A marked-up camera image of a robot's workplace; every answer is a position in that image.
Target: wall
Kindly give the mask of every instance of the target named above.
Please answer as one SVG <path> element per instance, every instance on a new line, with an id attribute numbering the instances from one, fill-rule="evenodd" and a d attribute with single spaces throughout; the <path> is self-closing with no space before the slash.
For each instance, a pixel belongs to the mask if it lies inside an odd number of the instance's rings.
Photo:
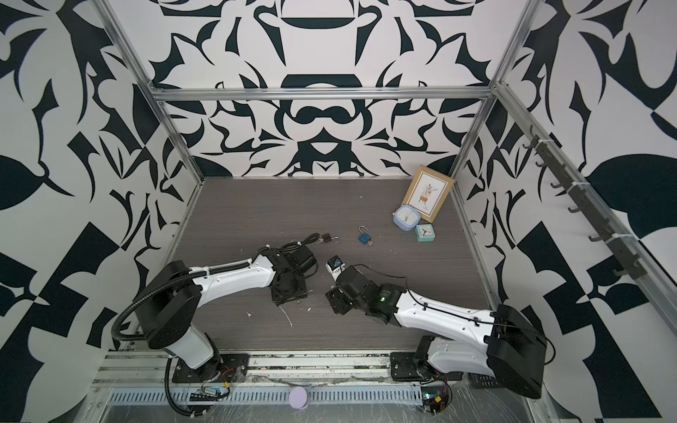
<path id="1" fill-rule="evenodd" d="M 0 128 L 0 421 L 69 421 L 195 181 L 86 1 L 0 1 Z"/>
<path id="2" fill-rule="evenodd" d="M 525 3 L 111 0 L 164 88 L 488 85 Z M 407 175 L 448 171 L 472 103 L 191 102 L 172 114 L 205 175 Z"/>
<path id="3" fill-rule="evenodd" d="M 675 277 L 677 3 L 546 3 L 509 85 Z M 677 338 L 527 142 L 497 105 L 458 178 L 495 294 L 554 343 L 564 422 L 674 421 Z"/>

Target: lavender round object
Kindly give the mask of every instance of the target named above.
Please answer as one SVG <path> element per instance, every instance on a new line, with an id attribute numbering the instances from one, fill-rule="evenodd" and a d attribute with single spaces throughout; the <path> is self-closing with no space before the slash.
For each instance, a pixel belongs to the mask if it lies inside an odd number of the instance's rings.
<path id="1" fill-rule="evenodd" d="M 306 409 L 308 403 L 310 402 L 308 398 L 308 392 L 301 386 L 296 386 L 292 388 L 292 391 L 289 393 L 289 405 L 295 409 Z"/>

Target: alarm clock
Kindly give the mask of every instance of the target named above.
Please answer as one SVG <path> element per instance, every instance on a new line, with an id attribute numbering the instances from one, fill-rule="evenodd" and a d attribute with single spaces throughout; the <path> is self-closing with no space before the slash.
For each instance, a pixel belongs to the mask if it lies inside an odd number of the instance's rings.
<path id="1" fill-rule="evenodd" d="M 416 238 L 419 242 L 428 242 L 435 239 L 435 230 L 430 223 L 416 225 Z"/>
<path id="2" fill-rule="evenodd" d="M 415 208 L 404 204 L 393 213 L 393 222 L 403 231 L 410 231 L 421 220 L 421 214 Z"/>

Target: wooden tabletop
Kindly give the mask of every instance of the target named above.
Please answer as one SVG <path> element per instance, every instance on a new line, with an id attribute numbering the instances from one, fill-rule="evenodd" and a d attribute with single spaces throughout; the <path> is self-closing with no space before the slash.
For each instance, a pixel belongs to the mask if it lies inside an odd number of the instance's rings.
<path id="1" fill-rule="evenodd" d="M 433 227 L 435 240 L 418 242 L 414 231 L 393 223 L 410 179 L 209 179 L 197 201 L 174 259 L 187 266 L 251 257 L 266 244 L 281 246 L 313 232 L 338 236 L 338 244 L 312 244 L 320 269 L 307 280 L 308 298 L 282 305 L 269 288 L 225 296 L 199 308 L 193 323 L 220 349 L 408 349 L 424 332 L 380 325 L 358 310 L 335 315 L 324 294 L 333 279 L 324 263 L 339 255 L 408 277 L 409 287 L 446 303 L 487 307 L 479 275 L 450 199 Z M 363 245 L 357 227 L 374 240 Z M 376 283 L 393 282 L 373 274 Z"/>

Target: wooden picture frame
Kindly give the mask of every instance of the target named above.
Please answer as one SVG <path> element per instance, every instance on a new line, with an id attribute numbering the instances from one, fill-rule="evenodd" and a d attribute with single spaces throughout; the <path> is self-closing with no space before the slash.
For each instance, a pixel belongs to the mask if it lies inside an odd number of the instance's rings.
<path id="1" fill-rule="evenodd" d="M 420 165 L 402 204 L 409 204 L 432 223 L 453 185 L 452 178 Z"/>

